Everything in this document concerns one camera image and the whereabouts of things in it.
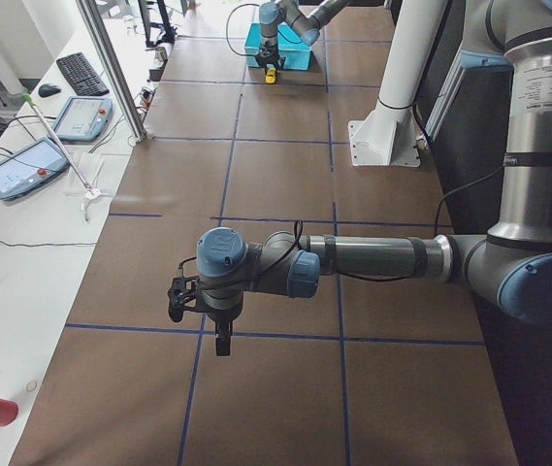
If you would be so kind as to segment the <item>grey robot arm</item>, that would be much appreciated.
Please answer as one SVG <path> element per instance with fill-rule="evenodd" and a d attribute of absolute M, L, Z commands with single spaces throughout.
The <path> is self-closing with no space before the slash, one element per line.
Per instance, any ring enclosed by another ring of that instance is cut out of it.
<path fill-rule="evenodd" d="M 326 26 L 348 4 L 349 0 L 327 0 L 305 15 L 298 1 L 269 1 L 259 7 L 260 46 L 254 58 L 260 68 L 273 65 L 282 69 L 285 59 L 279 56 L 278 27 L 286 23 L 306 46 L 312 46 Z"/>
<path fill-rule="evenodd" d="M 198 240 L 198 273 L 177 275 L 168 313 L 208 316 L 215 350 L 230 352 L 244 295 L 310 298 L 321 277 L 367 282 L 436 278 L 463 283 L 505 314 L 552 321 L 552 1 L 470 1 L 465 66 L 513 71 L 500 217 L 483 235 L 419 238 L 309 236 L 301 223 L 262 244 L 217 227 Z"/>

